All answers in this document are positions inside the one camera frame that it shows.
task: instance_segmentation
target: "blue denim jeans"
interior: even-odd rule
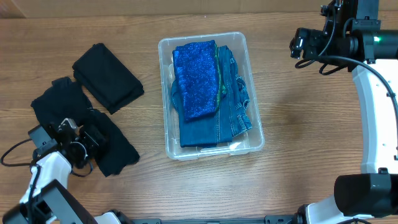
[[[238,65],[227,46],[220,47],[219,58],[225,88],[215,114],[185,121],[178,84],[176,81],[172,84],[172,102],[178,113],[181,147],[215,147],[218,143],[231,142],[234,136],[252,128],[246,115],[249,104],[246,84],[238,75]]]

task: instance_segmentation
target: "blue sequin garment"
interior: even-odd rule
[[[194,42],[176,47],[173,61],[185,121],[215,113],[221,95],[221,72],[216,42]]]

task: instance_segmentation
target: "white plastic bin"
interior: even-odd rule
[[[227,45],[231,49],[238,63],[239,75],[246,82],[250,104],[246,111],[252,122],[253,128],[248,132],[236,136],[232,142],[218,144],[213,148],[180,147],[180,130],[178,126],[178,114],[171,102],[171,87],[175,79],[173,66],[173,50],[177,46],[183,46],[191,42],[215,40],[217,46]],[[166,153],[171,159],[181,161],[198,159],[203,156],[219,154],[240,155],[248,152],[260,151],[265,139],[262,132],[260,112],[257,105],[256,91],[254,90],[253,77],[246,45],[246,38],[240,32],[224,34],[198,35],[191,37],[166,38],[159,42],[160,75],[162,77],[162,95],[164,112],[164,131]]]

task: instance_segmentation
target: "wooden table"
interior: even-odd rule
[[[381,12],[398,29],[397,12]],[[333,193],[339,175],[358,174],[361,115],[351,74],[324,77],[318,63],[294,69],[298,27],[321,29],[318,13],[0,19],[0,154],[38,124],[30,102],[103,42],[144,85],[145,95],[110,116],[141,155],[120,175],[70,176],[68,189],[92,214],[131,218],[234,218],[294,213]],[[247,39],[266,145],[243,156],[173,161],[166,156],[158,42],[165,37],[240,31]],[[105,109],[85,90],[93,106]],[[30,142],[8,162],[30,161]],[[0,167],[0,214],[26,191],[26,167]],[[385,218],[374,223],[394,223]]]

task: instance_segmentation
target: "black folded cloth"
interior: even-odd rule
[[[141,82],[102,43],[90,48],[72,68],[73,76],[111,114],[144,94]]]
[[[54,80],[52,86],[32,101],[30,106],[42,126],[58,126],[65,118],[72,118],[81,126],[89,112],[88,108],[93,107],[80,83],[72,82],[69,77]]]
[[[69,77],[54,80],[52,86],[32,102],[31,107],[42,126],[58,126],[65,118],[71,118],[78,126],[92,124],[97,127],[107,140],[104,150],[95,155],[95,161],[105,177],[118,175],[126,165],[138,162],[139,154],[134,146],[106,114],[92,108],[81,85],[72,82]]]
[[[109,150],[95,157],[95,161],[105,177],[118,175],[125,166],[138,162],[138,152],[106,114],[93,109],[84,120],[84,124],[96,126],[108,141],[105,148]]]

